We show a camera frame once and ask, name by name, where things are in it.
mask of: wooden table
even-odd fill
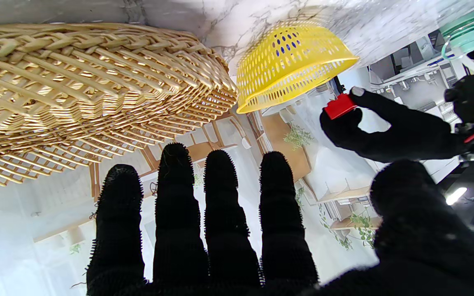
[[[310,173],[307,154],[303,148],[294,150],[292,143],[284,142],[284,137],[287,133],[290,133],[290,126],[282,120],[279,113],[264,116],[261,118],[261,121],[273,150],[281,152],[292,168],[294,182]]]

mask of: wicker basket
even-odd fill
[[[0,185],[173,139],[226,112],[236,91],[189,32],[0,26]]]

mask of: yellow plastic basket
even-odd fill
[[[279,26],[239,62],[237,113],[294,99],[357,60],[339,38],[316,23]]]

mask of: fuzzy black glove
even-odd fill
[[[321,129],[337,147],[383,163],[449,159],[465,150],[463,137],[452,134],[450,125],[436,116],[411,110],[363,88],[352,88],[350,98],[357,106],[376,112],[391,127],[385,132],[366,133],[358,127],[361,109],[334,120],[323,111]]]

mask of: light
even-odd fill
[[[446,203],[449,204],[450,206],[457,202],[459,198],[466,193],[467,188],[465,187],[460,187],[459,189],[456,189],[453,193],[447,196],[446,198]]]

